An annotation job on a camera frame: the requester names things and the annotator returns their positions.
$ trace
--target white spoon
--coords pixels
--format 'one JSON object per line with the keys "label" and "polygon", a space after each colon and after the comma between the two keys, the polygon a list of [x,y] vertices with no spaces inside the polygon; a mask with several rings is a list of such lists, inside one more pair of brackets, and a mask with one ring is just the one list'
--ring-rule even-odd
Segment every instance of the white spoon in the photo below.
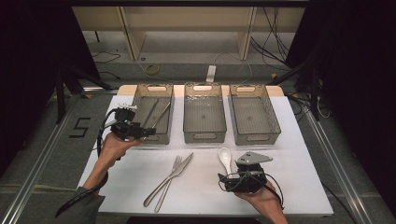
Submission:
{"label": "white spoon", "polygon": [[231,176],[231,152],[227,147],[222,147],[219,150],[219,158],[223,163],[225,170],[227,171],[227,177],[232,178]]}

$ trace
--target knife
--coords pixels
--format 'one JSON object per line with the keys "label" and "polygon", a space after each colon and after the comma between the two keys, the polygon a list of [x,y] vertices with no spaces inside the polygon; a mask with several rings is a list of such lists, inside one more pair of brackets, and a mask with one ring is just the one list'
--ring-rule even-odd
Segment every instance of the knife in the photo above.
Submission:
{"label": "knife", "polygon": [[149,206],[149,203],[151,203],[151,201],[154,199],[154,196],[160,191],[160,189],[165,186],[165,184],[172,179],[173,177],[180,175],[180,173],[184,170],[184,168],[187,166],[187,164],[189,164],[191,158],[192,158],[192,154],[190,154],[190,156],[188,158],[186,158],[186,160],[184,160],[176,169],[174,172],[172,172],[172,174],[170,174],[168,177],[165,178],[165,180],[154,190],[150,193],[150,195],[147,197],[147,199],[143,202],[143,205],[145,205],[145,207]]}

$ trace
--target silver fork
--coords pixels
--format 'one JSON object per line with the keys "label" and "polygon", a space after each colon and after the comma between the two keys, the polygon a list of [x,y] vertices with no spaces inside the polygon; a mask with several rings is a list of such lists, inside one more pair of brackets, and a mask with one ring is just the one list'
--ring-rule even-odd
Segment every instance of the silver fork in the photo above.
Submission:
{"label": "silver fork", "polygon": [[[180,156],[176,156],[176,159],[175,159],[175,162],[174,162],[174,166],[172,167],[172,172],[175,171],[175,169],[180,165],[180,163],[181,163],[181,157]],[[154,209],[155,213],[158,213],[160,211],[161,205],[163,205],[163,199],[165,199],[166,192],[169,189],[169,185],[171,185],[171,181],[172,181],[172,179],[170,179],[168,181],[168,183],[166,184],[165,189],[163,190],[163,194],[161,195],[161,198],[158,201],[157,206],[155,206],[155,209]]]}

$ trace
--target metal frame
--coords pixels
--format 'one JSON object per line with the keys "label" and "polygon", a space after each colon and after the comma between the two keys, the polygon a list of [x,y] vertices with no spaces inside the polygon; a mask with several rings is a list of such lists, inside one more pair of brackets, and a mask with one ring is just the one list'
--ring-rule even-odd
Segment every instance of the metal frame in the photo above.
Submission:
{"label": "metal frame", "polygon": [[326,158],[332,168],[332,171],[337,178],[342,191],[344,192],[346,199],[352,209],[355,218],[359,223],[373,223],[370,218],[370,215],[367,213],[367,209],[361,200],[361,196],[356,191],[355,187],[353,186],[346,170],[344,169],[343,164],[339,161],[337,154],[332,147],[332,144],[329,141],[326,133],[324,132],[321,124],[319,121],[316,121],[314,116],[311,112],[307,112],[308,121],[314,131],[315,135],[317,136],[318,141],[323,149],[323,152],[326,155]]}
{"label": "metal frame", "polygon": [[12,201],[11,205],[9,206],[6,214],[3,216],[2,224],[9,224],[9,223],[17,223],[24,206],[27,204],[27,201],[30,198],[30,195],[33,192],[35,184],[37,183],[38,179],[40,178],[41,174],[43,173],[47,162],[52,155],[55,146],[57,145],[62,133],[64,132],[64,127],[66,126],[67,122],[69,121],[70,114],[73,111],[74,106],[78,102],[79,95],[74,95],[70,99],[68,106],[66,108],[66,112],[64,115],[64,119],[60,124],[57,124],[52,131],[47,144],[44,146],[43,151],[41,152],[40,156],[38,157],[35,165],[32,168],[30,174],[26,177],[24,183],[22,184],[20,191],[18,192],[17,196],[15,196],[14,200]]}

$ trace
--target white tabletop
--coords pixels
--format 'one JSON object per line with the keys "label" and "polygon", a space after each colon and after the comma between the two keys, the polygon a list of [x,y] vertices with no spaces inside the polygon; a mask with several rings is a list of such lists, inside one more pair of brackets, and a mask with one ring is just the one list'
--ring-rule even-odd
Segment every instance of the white tabletop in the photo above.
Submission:
{"label": "white tabletop", "polygon": [[[183,86],[175,86],[175,104],[170,144],[141,145],[127,151],[121,161],[109,171],[107,184],[100,194],[106,199],[100,212],[134,216],[205,216],[205,217],[251,217],[259,213],[233,193],[219,187],[218,173],[225,174],[218,152],[227,147],[233,161],[247,150],[272,157],[274,160],[262,163],[264,172],[273,176],[284,194],[286,215],[321,217],[332,215],[333,211],[318,179],[311,157],[304,143],[296,119],[286,97],[271,97],[282,133],[273,146],[240,147],[234,143],[233,127],[224,94],[224,112],[227,122],[225,142],[222,144],[186,144],[183,135]],[[109,109],[118,103],[133,101],[133,96],[114,96]],[[154,208],[160,195],[149,207],[143,201],[170,174],[176,155],[183,159],[193,152],[190,164],[175,178],[167,192],[158,214]],[[88,177],[97,153],[93,151],[79,185]]]}

